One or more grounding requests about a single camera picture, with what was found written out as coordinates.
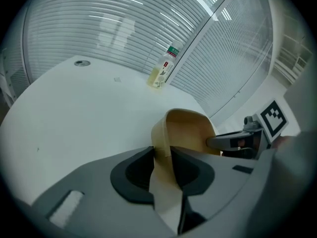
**plastic bottle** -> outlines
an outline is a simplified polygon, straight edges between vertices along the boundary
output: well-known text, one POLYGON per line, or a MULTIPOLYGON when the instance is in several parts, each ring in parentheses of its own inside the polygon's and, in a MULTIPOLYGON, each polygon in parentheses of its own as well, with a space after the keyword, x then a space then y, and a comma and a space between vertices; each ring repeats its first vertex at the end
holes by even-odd
POLYGON ((162 88, 167 77, 174 68, 176 56, 182 48, 183 45, 179 41, 174 40, 172 42, 166 53, 158 60, 157 64, 154 66, 147 82, 149 86, 157 89, 162 88))

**white label sticker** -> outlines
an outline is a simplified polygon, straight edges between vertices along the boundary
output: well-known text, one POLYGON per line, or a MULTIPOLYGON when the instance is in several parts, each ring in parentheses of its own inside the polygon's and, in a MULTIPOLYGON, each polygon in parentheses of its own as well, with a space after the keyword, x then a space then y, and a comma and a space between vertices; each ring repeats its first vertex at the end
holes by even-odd
POLYGON ((159 70, 158 75, 154 80, 153 86, 156 88, 161 88, 173 67, 174 63, 172 61, 166 60, 162 68, 159 70))

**green label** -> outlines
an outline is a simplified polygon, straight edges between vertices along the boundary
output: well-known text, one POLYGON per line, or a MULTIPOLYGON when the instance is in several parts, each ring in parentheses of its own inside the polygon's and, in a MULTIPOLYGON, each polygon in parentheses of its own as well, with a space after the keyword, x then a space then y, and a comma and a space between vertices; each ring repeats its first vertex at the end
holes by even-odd
POLYGON ((176 56, 178 55, 178 53, 179 53, 179 51, 178 51, 176 48, 172 47, 172 46, 169 46, 167 52, 173 54, 175 57, 176 57, 176 56))

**white tabletop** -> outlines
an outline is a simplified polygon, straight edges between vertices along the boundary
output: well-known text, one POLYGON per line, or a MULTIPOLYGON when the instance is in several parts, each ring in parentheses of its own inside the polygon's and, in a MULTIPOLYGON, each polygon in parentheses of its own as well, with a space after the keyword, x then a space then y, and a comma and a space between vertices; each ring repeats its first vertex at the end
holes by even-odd
POLYGON ((1 171, 13 195, 31 204, 87 162, 152 145, 152 127, 170 109, 205 115, 190 94, 171 85, 152 89, 147 78, 75 56, 36 80, 0 127, 1 171), (91 65, 75 66, 77 60, 91 65))

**bottle label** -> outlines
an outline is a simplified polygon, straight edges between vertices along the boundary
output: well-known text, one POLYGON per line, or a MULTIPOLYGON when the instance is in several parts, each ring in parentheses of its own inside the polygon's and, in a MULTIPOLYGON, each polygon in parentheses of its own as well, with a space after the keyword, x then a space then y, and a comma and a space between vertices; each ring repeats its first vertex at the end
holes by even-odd
POLYGON ((161 88, 174 67, 174 63, 172 61, 166 60, 163 66, 159 69, 158 75, 154 80, 153 86, 155 88, 161 88))
POLYGON ((169 46, 167 52, 168 52, 170 55, 172 55, 173 57, 176 57, 176 56, 178 55, 178 53, 179 53, 179 50, 176 49, 176 48, 174 48, 174 47, 172 47, 172 46, 169 46))

